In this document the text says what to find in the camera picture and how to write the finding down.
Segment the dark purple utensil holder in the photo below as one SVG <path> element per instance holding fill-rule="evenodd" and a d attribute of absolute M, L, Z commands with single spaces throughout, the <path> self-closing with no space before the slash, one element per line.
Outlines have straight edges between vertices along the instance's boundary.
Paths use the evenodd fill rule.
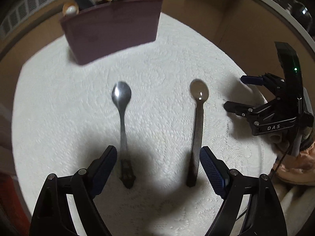
<path fill-rule="evenodd" d="M 122 0 L 96 5 L 60 25 L 79 65 L 156 40 L 163 0 Z"/>

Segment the white ball handle spoon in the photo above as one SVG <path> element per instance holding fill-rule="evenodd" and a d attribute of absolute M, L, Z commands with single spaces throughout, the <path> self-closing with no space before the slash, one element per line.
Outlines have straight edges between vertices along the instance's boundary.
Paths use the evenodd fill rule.
<path fill-rule="evenodd" d="M 77 13 L 78 13 L 78 10 L 77 10 L 77 8 L 74 5 L 69 6 L 65 10 L 65 15 L 66 16 L 76 15 Z"/>

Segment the wooden spoon in holder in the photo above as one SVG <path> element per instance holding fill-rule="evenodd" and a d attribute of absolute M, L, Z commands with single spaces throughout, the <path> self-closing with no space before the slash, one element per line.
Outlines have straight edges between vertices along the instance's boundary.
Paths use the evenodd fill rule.
<path fill-rule="evenodd" d="M 62 14 L 63 14 L 64 17 L 66 17 L 65 10 L 71 5 L 74 5 L 77 8 L 77 10 L 78 10 L 77 14 L 79 14 L 79 6 L 77 5 L 77 3 L 75 3 L 75 2 L 68 2 L 68 3 L 65 3 L 64 6 L 62 7 Z"/>

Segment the blue plastic spoon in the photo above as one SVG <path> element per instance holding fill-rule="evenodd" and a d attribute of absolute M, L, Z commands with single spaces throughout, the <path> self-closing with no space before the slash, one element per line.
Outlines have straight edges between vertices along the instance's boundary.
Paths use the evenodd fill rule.
<path fill-rule="evenodd" d="M 74 0 L 74 1 L 77 3 L 80 11 L 96 6 L 96 3 L 94 0 Z"/>

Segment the silver metal spoon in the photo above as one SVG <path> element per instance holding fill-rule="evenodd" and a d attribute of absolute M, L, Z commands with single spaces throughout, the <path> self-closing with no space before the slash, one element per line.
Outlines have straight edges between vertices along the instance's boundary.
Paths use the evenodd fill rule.
<path fill-rule="evenodd" d="M 125 111 L 131 100 L 131 89 L 126 82 L 117 82 L 112 90 L 112 101 L 120 117 L 120 160 L 121 181 L 127 189 L 131 189 L 135 182 L 135 175 L 128 152 L 127 135 L 125 132 Z"/>

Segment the dark long handled spoon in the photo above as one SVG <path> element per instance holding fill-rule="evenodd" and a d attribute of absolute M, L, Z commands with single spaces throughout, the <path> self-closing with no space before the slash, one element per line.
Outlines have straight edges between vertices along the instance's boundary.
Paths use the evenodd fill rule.
<path fill-rule="evenodd" d="M 195 120 L 194 120 L 194 132 L 192 140 L 192 150 L 190 163 L 188 167 L 188 173 L 186 178 L 186 185 L 192 188 L 196 185 L 199 162 L 200 162 L 200 149 L 202 144 L 203 136 L 203 120 L 204 120 L 204 109 L 203 104 L 209 98 L 209 89 L 206 83 L 200 79 L 194 79 L 190 83 L 190 94 L 195 100 Z"/>

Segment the white lace table mat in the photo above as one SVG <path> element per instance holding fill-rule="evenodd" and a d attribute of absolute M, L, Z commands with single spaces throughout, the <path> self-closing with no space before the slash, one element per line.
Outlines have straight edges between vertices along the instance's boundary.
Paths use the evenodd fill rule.
<path fill-rule="evenodd" d="M 209 89 L 203 140 L 215 156 L 243 175 L 269 173 L 275 153 L 253 136 L 226 101 L 261 105 L 243 71 L 213 43 L 162 14 L 157 39 L 78 65 L 66 38 L 33 55 L 18 79 L 12 118 L 13 156 L 21 192 L 33 211 L 46 177 L 74 174 L 113 145 L 120 147 L 120 118 L 112 102 L 118 81 L 132 91 L 125 114 L 128 151 L 136 180 L 126 189 L 116 165 L 95 205 L 112 235 L 204 235 L 222 200 L 203 169 L 186 186 L 195 101 L 190 83 Z"/>

